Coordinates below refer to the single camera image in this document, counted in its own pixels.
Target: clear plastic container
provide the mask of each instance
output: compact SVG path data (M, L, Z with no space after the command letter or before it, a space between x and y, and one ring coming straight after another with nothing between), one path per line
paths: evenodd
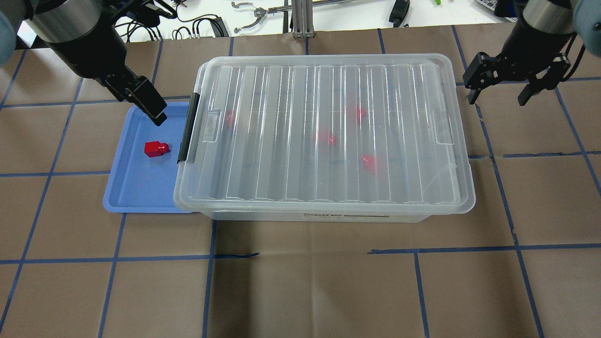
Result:
M443 55L218 57L195 93L174 191L181 210L418 222L474 206Z

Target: brown cardboard surface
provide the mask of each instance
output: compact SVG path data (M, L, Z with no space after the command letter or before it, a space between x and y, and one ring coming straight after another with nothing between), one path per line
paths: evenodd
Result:
M24 266L2 337L96 336L110 271L110 263Z
M447 55L459 82L454 30L469 63L478 51L498 53L512 26L381 35L387 53ZM128 66L151 78L158 59L157 89L185 100L199 66L230 48L233 55L302 55L305 40L285 34L128 48ZM382 52L376 29L317 32L308 49ZM24 106L0 107L1 338L199 337L203 330L207 337L601 336L601 155L593 153L601 150L594 109L601 82L578 79L600 76L589 56L576 80L560 85L568 114L554 91L520 108L523 84L503 84L482 93L480 118L457 87L477 194L464 215L416 224L213 225L200 214L105 211L106 171L131 105L72 106L80 79L50 50L25 55L7 96L7 104ZM16 53L3 67L0 90L18 60ZM78 99L113 98L84 80Z
M524 251L545 336L592 338L601 333L600 250Z

